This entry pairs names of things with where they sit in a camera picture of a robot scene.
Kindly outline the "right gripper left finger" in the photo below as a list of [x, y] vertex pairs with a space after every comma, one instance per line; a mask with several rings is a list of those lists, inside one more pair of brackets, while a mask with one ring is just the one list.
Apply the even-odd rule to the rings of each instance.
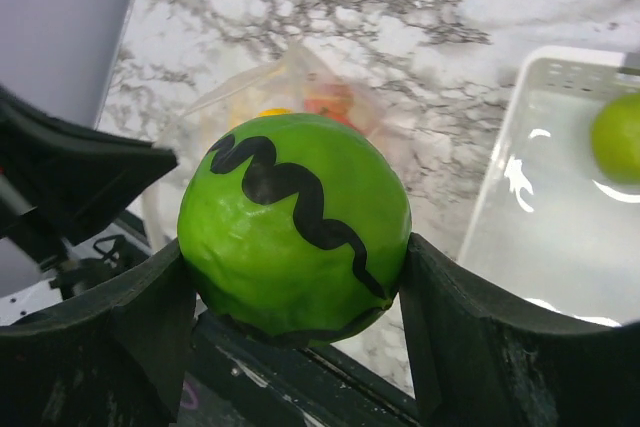
[[176, 421], [196, 293], [176, 242], [1, 329], [4, 426]]

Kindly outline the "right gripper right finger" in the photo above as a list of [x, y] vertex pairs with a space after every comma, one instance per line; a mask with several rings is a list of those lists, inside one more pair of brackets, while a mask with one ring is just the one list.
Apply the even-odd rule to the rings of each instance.
[[412, 234], [400, 300], [424, 426], [635, 426], [639, 327], [553, 312]]

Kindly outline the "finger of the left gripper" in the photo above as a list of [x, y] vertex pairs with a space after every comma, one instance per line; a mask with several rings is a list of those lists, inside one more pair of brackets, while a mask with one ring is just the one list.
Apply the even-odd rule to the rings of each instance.
[[1, 89], [1, 184], [58, 238], [98, 234], [176, 166], [168, 148], [51, 117]]

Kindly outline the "yellow toy pear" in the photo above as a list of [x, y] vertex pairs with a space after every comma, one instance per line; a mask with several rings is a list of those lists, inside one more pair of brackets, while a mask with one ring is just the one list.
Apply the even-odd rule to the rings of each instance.
[[291, 113], [293, 113], [293, 111], [288, 108], [270, 108], [259, 112], [257, 117], [279, 116]]

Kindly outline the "green toy fruit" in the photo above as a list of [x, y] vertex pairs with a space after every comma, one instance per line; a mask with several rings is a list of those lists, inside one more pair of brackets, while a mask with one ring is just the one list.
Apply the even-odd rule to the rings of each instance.
[[399, 289], [411, 209], [383, 155], [313, 114], [259, 117], [205, 153], [177, 237], [208, 310], [279, 347], [369, 327]]

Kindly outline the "clear zip top bag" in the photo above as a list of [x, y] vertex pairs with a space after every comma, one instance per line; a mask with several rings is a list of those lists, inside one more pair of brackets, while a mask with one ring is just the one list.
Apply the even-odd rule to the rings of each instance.
[[203, 95], [159, 134], [155, 145], [174, 151], [178, 166], [148, 187], [141, 197], [145, 232], [154, 251], [176, 236], [180, 201], [208, 148], [234, 127], [270, 108], [304, 110], [305, 92], [320, 84], [346, 84], [354, 106], [342, 122], [364, 135], [400, 172], [406, 138], [393, 125], [382, 97], [364, 83], [336, 74], [312, 51], [293, 45], [284, 56], [241, 72]]

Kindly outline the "green toy pear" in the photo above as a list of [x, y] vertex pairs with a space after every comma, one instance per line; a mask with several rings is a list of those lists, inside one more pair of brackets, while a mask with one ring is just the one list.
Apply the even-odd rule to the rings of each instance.
[[639, 184], [639, 94], [607, 103], [590, 130], [591, 149], [601, 172], [613, 182]]

